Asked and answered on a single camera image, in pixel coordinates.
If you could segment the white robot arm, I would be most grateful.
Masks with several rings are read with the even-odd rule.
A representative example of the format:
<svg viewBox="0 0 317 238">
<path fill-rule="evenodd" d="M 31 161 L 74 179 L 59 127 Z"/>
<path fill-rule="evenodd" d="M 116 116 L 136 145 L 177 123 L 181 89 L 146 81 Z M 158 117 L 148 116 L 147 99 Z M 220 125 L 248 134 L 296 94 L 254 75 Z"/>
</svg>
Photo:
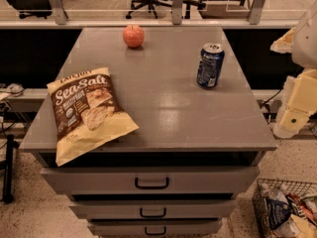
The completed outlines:
<svg viewBox="0 0 317 238">
<path fill-rule="evenodd" d="M 284 98 L 273 126 L 276 137 L 287 139 L 298 134 L 317 112 L 317 1 L 270 49 L 290 53 L 292 61 L 303 67 L 298 76 L 286 78 Z"/>
</svg>

